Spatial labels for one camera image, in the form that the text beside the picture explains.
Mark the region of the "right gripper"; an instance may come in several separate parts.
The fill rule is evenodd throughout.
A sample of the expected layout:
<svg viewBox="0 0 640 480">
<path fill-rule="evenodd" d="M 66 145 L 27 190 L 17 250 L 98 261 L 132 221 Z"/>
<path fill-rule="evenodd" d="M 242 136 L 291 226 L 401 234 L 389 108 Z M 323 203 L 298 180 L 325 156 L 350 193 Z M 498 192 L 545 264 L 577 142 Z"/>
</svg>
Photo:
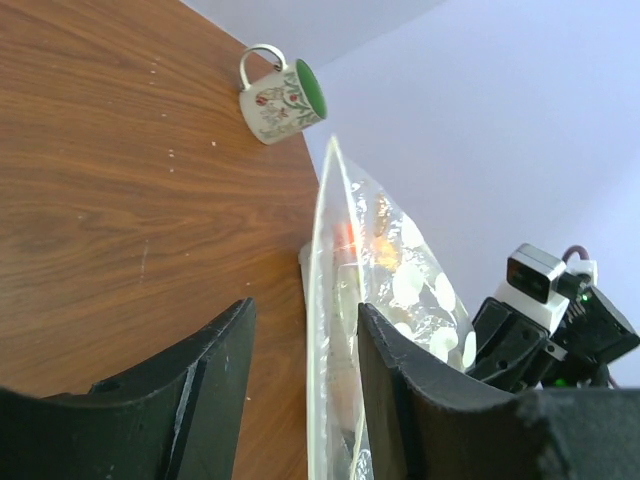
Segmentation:
<svg viewBox="0 0 640 480">
<path fill-rule="evenodd" d="M 609 385 L 608 365 L 639 346 L 639 335 L 609 299 L 588 287 L 550 334 L 492 297 L 473 320 L 475 364 L 467 374 L 500 390 Z"/>
</svg>

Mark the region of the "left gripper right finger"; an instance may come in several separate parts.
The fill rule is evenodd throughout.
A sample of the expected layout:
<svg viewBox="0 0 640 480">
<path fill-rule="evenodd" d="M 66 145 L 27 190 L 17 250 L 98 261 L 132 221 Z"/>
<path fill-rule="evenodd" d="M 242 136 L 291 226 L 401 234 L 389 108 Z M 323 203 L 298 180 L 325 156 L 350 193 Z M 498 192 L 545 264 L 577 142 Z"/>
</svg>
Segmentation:
<svg viewBox="0 0 640 480">
<path fill-rule="evenodd" d="M 512 395 L 443 363 L 372 305 L 359 360 L 377 479 L 636 479 L 639 392 L 551 388 Z"/>
</svg>

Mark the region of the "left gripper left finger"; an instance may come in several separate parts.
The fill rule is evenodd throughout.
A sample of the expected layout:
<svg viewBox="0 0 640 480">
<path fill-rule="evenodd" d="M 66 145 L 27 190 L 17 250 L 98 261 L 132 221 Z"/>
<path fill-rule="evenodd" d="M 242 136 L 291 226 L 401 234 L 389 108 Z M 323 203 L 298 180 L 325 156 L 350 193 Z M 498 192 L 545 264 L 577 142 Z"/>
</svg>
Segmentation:
<svg viewBox="0 0 640 480">
<path fill-rule="evenodd" d="M 255 324 L 239 300 L 86 394 L 2 389 L 2 478 L 231 478 Z"/>
</svg>

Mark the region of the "polka dot zip bag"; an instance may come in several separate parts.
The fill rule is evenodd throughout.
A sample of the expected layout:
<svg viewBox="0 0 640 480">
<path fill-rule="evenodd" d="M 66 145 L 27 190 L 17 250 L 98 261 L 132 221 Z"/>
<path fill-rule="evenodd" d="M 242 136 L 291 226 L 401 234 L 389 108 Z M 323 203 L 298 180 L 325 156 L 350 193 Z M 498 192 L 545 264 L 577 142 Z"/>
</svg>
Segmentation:
<svg viewBox="0 0 640 480">
<path fill-rule="evenodd" d="M 424 237 L 382 185 L 328 141 L 309 251 L 300 258 L 307 315 L 307 458 L 311 479 L 373 478 L 358 354 L 358 306 L 464 372 L 477 341 Z"/>
</svg>

